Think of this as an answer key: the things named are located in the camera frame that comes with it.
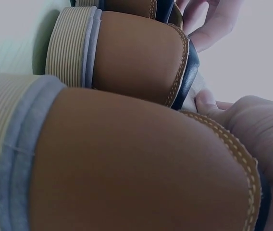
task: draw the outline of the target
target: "white stitching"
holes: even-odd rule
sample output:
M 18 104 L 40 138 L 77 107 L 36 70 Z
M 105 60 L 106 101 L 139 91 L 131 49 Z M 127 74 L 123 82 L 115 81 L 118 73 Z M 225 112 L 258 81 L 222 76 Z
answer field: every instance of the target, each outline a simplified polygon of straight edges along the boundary
M 223 130 L 221 130 L 220 128 L 218 128 L 218 126 L 216 125 L 213 125 L 211 121 L 207 120 L 207 118 L 205 116 L 196 116 L 194 115 L 193 113 L 191 112 L 188 112 L 188 111 L 180 111 L 182 114 L 190 117 L 190 118 L 193 118 L 195 119 L 196 121 L 202 121 L 204 122 L 204 124 L 209 124 L 212 126 L 212 130 L 214 131 L 214 129 L 216 129 L 218 132 L 214 131 L 214 133 L 216 135 L 218 135 L 222 142 L 225 144 L 225 146 L 227 147 L 227 149 L 229 150 L 230 154 L 234 157 L 234 159 L 236 161 L 238 161 L 238 157 L 235 156 L 235 153 L 232 152 L 232 150 L 230 150 L 230 147 L 229 145 L 226 143 L 228 142 L 229 144 L 232 145 L 232 147 L 235 149 L 235 150 L 238 150 L 238 147 L 234 144 L 233 140 L 231 139 L 235 139 L 236 141 L 239 141 L 239 139 L 235 138 L 235 137 L 229 137 L 228 134 L 224 133 Z M 243 166 L 242 164 L 239 164 L 242 165 L 244 171 L 245 171 L 245 174 L 246 174 L 246 177 L 247 177 L 247 182 L 248 182 L 248 187 L 249 187 L 249 190 L 248 190 L 248 194 L 249 194 L 249 199 L 248 199 L 248 212 L 247 212 L 247 218 L 245 220 L 245 225 L 244 225 L 244 228 L 243 228 L 243 231 L 250 231 L 251 230 L 251 225 L 253 224 L 253 222 L 256 220 L 256 214 L 255 214 L 255 193 L 256 193 L 256 185 L 255 185 L 255 177 L 252 175 L 252 171 L 251 171 L 251 168 L 250 166 L 248 166 L 248 163 L 246 161 L 246 159 L 243 157 L 242 153 L 237 151 L 238 156 L 240 157 L 240 159 L 242 160 L 242 162 L 245 164 L 245 166 Z
M 185 34 L 183 33 L 182 30 L 180 30 L 180 28 L 172 25 L 172 24 L 168 24 L 171 28 L 173 28 L 180 36 L 180 39 L 183 43 L 183 53 L 182 53 L 182 59 L 181 59 L 181 62 L 180 62 L 180 66 L 179 66 L 179 69 L 177 71 L 177 74 L 176 74 L 176 77 L 175 77 L 175 80 L 174 80 L 174 83 L 172 85 L 172 88 L 171 88 L 171 91 L 167 97 L 167 100 L 165 102 L 165 106 L 167 107 L 170 107 L 171 106 L 171 103 L 172 101 L 174 100 L 174 97 L 175 97 L 175 92 L 177 91 L 178 87 L 179 87 L 179 79 L 180 79 L 180 76 L 182 75 L 183 73 L 183 70 L 185 68 L 185 57 L 186 59 L 188 59 L 188 53 L 189 53 L 189 50 L 186 52 L 186 49 L 187 49 L 187 43 L 188 43 L 188 38 L 185 36 Z

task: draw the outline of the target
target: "hand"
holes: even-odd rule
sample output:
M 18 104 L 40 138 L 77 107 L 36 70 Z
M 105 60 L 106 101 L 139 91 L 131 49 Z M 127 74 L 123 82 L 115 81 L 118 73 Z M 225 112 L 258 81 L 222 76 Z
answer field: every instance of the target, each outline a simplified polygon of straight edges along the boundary
M 206 2 L 209 4 L 205 24 L 192 32 Z M 176 0 L 184 17 L 184 31 L 201 52 L 229 34 L 236 24 L 243 0 Z
M 212 118 L 230 130 L 250 154 L 258 159 L 261 171 L 272 190 L 265 231 L 273 231 L 273 101 L 246 96 L 233 105 L 227 105 L 227 110 L 221 110 L 212 93 L 203 90 L 197 95 L 196 104 L 200 114 Z

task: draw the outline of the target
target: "white background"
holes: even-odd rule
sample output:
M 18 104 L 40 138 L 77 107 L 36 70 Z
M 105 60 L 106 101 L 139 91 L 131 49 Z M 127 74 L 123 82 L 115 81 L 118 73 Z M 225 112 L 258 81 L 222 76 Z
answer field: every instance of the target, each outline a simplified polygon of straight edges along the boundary
M 233 32 L 199 58 L 217 100 L 245 95 L 273 100 L 273 0 L 246 0 Z

